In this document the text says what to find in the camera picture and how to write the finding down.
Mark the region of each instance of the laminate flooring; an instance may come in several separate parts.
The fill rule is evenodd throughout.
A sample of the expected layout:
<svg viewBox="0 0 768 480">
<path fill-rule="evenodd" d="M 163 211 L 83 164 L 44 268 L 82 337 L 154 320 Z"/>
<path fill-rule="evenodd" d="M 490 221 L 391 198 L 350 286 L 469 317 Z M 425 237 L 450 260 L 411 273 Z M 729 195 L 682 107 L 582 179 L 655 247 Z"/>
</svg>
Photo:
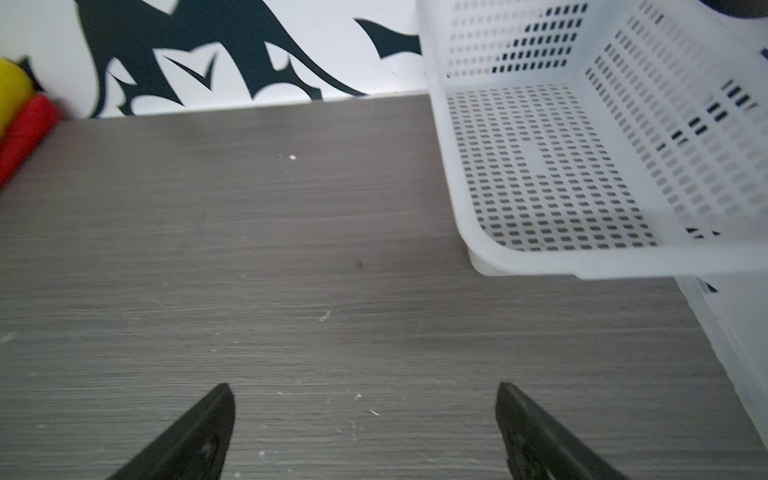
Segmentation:
<svg viewBox="0 0 768 480">
<path fill-rule="evenodd" d="M 223 478 L 509 479 L 502 380 L 632 478 L 768 477 L 672 279 L 471 268 L 425 96 L 70 121 L 0 192 L 0 478 L 229 382 Z"/>
</svg>

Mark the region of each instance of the baseboard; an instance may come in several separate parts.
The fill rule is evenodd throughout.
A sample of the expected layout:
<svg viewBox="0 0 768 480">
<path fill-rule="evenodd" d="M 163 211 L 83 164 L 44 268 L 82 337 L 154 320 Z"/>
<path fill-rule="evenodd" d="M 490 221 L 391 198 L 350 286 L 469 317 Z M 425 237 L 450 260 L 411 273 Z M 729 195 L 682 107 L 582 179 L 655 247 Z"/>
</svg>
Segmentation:
<svg viewBox="0 0 768 480">
<path fill-rule="evenodd" d="M 702 283 L 694 276 L 676 278 L 690 308 L 699 319 L 702 329 L 707 334 L 717 359 L 733 383 L 747 415 L 757 429 L 763 444 L 768 448 L 768 389 L 749 361 L 745 352 L 730 328 L 729 319 L 721 319 L 707 302 Z"/>
</svg>

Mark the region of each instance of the white wall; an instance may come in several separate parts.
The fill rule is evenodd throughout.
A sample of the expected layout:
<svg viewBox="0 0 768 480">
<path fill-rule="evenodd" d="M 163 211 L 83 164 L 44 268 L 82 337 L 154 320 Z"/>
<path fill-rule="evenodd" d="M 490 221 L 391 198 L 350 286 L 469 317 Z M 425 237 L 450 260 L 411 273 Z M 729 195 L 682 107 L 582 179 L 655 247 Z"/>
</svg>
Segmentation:
<svg viewBox="0 0 768 480">
<path fill-rule="evenodd" d="M 144 0 L 155 8 L 173 13 L 181 0 Z M 323 70 L 337 80 L 366 94 L 391 94 L 426 89 L 420 55 L 403 52 L 381 59 L 354 18 L 376 22 L 407 35 L 416 33 L 415 0 L 265 0 L 296 43 Z M 276 69 L 289 55 L 267 45 Z M 205 88 L 169 58 L 197 73 L 216 54 L 211 89 Z M 63 103 L 68 113 L 86 117 L 98 96 L 98 72 L 81 30 L 74 0 L 5 0 L 0 3 L 0 56 L 16 60 L 29 55 L 38 80 L 46 92 Z M 273 84 L 253 97 L 245 87 L 237 65 L 221 43 L 199 45 L 192 51 L 155 50 L 155 58 L 181 105 L 164 98 L 135 98 L 135 114 L 246 107 L 256 104 L 308 101 L 291 84 Z M 111 76 L 131 83 L 132 77 L 115 59 Z M 320 80 L 295 58 L 290 61 L 307 84 L 320 88 L 324 99 L 349 95 Z M 124 100 L 119 83 L 108 76 L 108 102 L 100 117 L 121 116 L 117 106 Z"/>
</svg>

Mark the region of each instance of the white speck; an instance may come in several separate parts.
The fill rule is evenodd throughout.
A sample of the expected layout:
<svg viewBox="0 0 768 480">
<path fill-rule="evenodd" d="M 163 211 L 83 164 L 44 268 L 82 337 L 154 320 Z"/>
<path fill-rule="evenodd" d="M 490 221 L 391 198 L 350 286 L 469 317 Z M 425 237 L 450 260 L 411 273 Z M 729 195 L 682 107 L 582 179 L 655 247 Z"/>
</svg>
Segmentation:
<svg viewBox="0 0 768 480">
<path fill-rule="evenodd" d="M 6 336 L 4 336 L 4 337 L 2 337 L 2 338 L 0 339 L 0 344 L 2 344 L 2 343 L 8 343 L 8 342 L 10 342 L 11 340 L 13 340 L 14 338 L 16 338 L 16 332 L 10 332 L 8 335 L 6 335 Z"/>
</svg>

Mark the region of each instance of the yellow ball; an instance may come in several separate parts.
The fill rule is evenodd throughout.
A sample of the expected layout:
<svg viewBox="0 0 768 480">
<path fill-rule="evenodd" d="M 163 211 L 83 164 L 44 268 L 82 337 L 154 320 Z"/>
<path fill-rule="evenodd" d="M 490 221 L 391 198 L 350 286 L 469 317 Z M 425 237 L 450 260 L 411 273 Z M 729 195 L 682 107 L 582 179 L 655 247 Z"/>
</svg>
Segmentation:
<svg viewBox="0 0 768 480">
<path fill-rule="evenodd" d="M 19 109 L 35 94 L 32 80 L 16 64 L 0 58 L 0 137 Z"/>
</svg>

